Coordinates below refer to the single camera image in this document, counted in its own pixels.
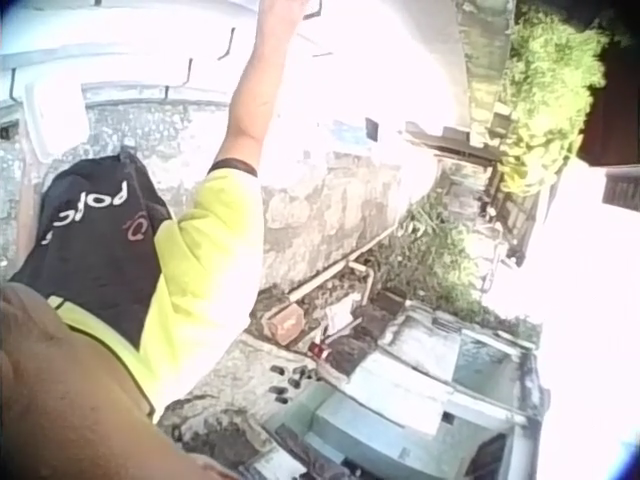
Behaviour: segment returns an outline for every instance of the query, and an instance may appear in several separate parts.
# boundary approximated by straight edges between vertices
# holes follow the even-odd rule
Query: hand
[[[288,43],[302,22],[308,4],[309,0],[260,0],[258,39]]]

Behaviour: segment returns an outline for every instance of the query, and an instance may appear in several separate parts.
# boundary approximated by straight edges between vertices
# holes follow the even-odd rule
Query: brick
[[[304,311],[294,303],[269,318],[265,330],[280,345],[288,345],[302,333],[304,325]]]

